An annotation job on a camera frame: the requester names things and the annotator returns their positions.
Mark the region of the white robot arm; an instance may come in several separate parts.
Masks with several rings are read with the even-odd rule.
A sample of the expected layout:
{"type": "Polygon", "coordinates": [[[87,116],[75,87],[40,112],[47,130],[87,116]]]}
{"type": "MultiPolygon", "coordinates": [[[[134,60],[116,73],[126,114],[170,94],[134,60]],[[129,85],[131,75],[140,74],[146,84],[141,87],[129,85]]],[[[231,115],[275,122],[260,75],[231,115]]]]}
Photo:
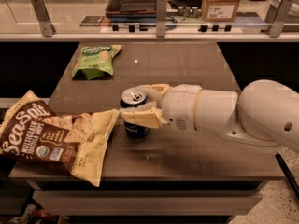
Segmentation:
{"type": "Polygon", "coordinates": [[[223,141],[259,152],[287,147],[299,152],[299,93],[272,80],[257,80],[237,93],[205,90],[199,85],[140,85],[126,98],[148,101],[120,110],[124,121],[158,129],[206,131],[223,141]]]}

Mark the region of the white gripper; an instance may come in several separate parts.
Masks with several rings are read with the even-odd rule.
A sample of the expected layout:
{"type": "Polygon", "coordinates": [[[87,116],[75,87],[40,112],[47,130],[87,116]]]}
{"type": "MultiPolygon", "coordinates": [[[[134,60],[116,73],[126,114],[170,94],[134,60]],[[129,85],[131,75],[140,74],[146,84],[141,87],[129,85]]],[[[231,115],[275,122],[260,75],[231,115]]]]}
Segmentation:
{"type": "Polygon", "coordinates": [[[139,85],[149,103],[138,107],[121,108],[122,119],[130,124],[158,129],[169,125],[177,131],[194,132],[194,112],[202,88],[181,84],[171,88],[168,84],[139,85]]]}

